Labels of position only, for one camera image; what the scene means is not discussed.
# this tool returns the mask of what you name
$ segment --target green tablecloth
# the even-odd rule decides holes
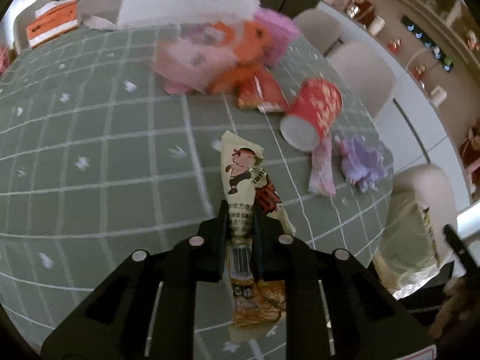
[[[0,300],[30,342],[41,344],[133,251],[171,249],[215,215],[225,130],[264,147],[263,164],[300,239],[325,252],[346,247],[365,266],[377,248],[391,175],[378,192],[361,194],[345,183],[335,155],[337,196],[311,195],[310,156],[285,142],[279,115],[241,111],[233,96],[164,93],[149,66],[156,42],[174,32],[79,28],[22,53],[1,78]],[[274,75],[288,101],[305,78],[335,82],[344,110],[332,135],[363,136],[392,172],[365,108],[304,38]],[[226,286],[198,285],[197,359],[284,356],[284,323],[236,346],[231,315]]]

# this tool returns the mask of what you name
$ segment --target barcode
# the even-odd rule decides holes
[[[248,247],[235,247],[233,251],[233,275],[239,278],[249,278],[250,253]]]

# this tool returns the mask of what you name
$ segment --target beige chair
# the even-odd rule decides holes
[[[13,44],[18,54],[29,47],[26,34],[27,26],[35,20],[35,11],[53,0],[38,0],[18,14],[13,22]]]
[[[393,194],[415,191],[429,207],[429,215],[440,267],[451,257],[452,250],[443,236],[443,227],[452,225],[457,229],[457,206],[450,181],[441,168],[432,164],[418,165],[397,175],[393,180]]]
[[[389,101],[395,85],[390,66],[371,46],[362,42],[349,42],[335,48],[328,62],[375,118]]]
[[[303,11],[293,21],[305,38],[324,55],[342,33],[342,27],[335,18],[315,8]]]

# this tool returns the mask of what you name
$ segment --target purple plush toy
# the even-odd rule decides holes
[[[383,157],[377,149],[366,148],[357,137],[340,142],[342,172],[351,184],[357,184],[360,192],[369,188],[377,191],[375,183],[386,176]]]

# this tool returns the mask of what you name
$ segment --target red paper cup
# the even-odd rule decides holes
[[[323,78],[304,81],[294,104],[280,122],[285,140],[301,152],[312,152],[342,112],[342,94]]]

